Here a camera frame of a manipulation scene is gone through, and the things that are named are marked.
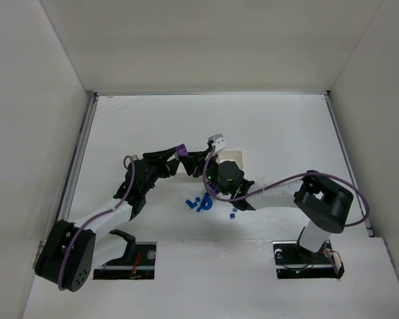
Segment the blue arch lego piece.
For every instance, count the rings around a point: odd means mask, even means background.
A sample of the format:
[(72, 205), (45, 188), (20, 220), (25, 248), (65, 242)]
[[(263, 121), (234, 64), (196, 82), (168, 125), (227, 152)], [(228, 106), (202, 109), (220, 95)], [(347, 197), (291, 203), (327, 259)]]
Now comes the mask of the blue arch lego piece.
[(213, 206), (212, 198), (209, 193), (206, 193), (204, 195), (199, 207), (201, 208), (201, 211), (208, 211), (212, 208), (212, 206)]

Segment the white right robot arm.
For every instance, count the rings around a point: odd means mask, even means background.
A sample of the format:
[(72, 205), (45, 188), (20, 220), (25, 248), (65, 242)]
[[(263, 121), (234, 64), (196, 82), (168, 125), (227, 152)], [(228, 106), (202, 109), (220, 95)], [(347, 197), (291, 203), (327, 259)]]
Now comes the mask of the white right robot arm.
[(340, 234), (346, 227), (353, 194), (323, 173), (307, 171), (261, 186), (245, 179), (244, 171), (234, 161), (217, 163), (209, 151), (184, 151), (177, 157), (188, 175), (202, 178), (211, 196), (240, 211), (300, 209), (309, 218), (297, 239), (300, 249), (317, 253), (332, 234)]

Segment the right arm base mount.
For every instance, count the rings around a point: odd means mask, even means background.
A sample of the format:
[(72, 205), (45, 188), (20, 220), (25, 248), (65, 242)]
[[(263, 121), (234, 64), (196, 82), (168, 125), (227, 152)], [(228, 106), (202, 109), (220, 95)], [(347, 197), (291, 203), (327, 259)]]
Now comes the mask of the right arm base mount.
[(341, 279), (345, 272), (342, 258), (329, 240), (317, 253), (294, 241), (275, 241), (273, 250), (278, 279)]

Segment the purple round-stud lego brick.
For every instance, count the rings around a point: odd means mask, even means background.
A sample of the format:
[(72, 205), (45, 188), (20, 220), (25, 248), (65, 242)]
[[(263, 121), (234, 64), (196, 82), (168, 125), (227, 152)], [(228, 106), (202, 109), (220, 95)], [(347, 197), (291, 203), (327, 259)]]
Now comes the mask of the purple round-stud lego brick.
[(216, 186), (214, 186), (212, 183), (210, 183), (210, 182), (207, 182), (207, 192), (210, 194), (210, 195), (217, 195), (218, 193), (219, 193), (219, 190), (217, 189), (217, 187)]

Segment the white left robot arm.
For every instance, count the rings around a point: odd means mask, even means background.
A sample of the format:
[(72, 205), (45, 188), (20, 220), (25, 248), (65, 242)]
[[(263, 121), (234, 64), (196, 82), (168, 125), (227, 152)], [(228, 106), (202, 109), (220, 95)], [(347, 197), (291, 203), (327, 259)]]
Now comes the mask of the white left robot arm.
[(113, 257), (130, 256), (136, 240), (118, 226), (141, 212), (147, 193), (159, 179), (176, 174), (177, 149), (145, 153), (141, 158), (126, 156), (123, 166), (125, 180), (104, 207), (77, 221), (61, 219), (54, 223), (34, 267), (37, 276), (56, 284), (59, 290), (76, 292), (95, 267), (100, 241), (118, 239), (121, 244), (110, 248)]

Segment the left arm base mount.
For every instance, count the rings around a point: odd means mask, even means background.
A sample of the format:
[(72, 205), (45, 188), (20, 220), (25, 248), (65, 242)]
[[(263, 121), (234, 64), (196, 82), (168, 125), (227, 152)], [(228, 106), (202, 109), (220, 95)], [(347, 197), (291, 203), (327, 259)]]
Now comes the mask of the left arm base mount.
[(90, 277), (94, 280), (153, 280), (156, 242), (137, 241), (115, 229), (95, 246)]

